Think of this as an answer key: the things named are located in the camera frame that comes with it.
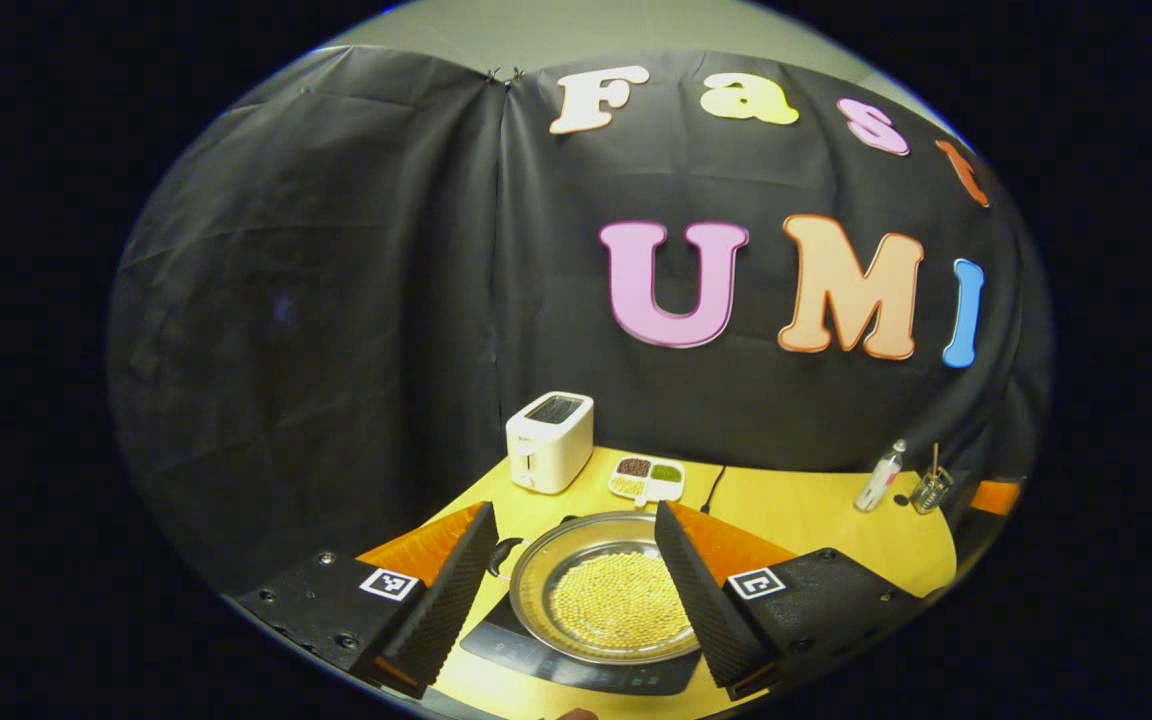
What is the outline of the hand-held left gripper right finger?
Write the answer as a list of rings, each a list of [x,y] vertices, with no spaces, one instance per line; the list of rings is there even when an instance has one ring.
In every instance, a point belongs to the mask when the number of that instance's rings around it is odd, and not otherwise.
[[[732,700],[804,685],[922,611],[922,598],[840,550],[795,555],[681,503],[658,505],[655,543]]]

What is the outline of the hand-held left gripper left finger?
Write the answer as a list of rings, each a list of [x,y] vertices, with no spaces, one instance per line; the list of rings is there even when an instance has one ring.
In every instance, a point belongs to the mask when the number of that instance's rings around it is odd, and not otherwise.
[[[492,502],[361,555],[321,551],[237,597],[294,646],[419,700],[435,683],[499,539]]]

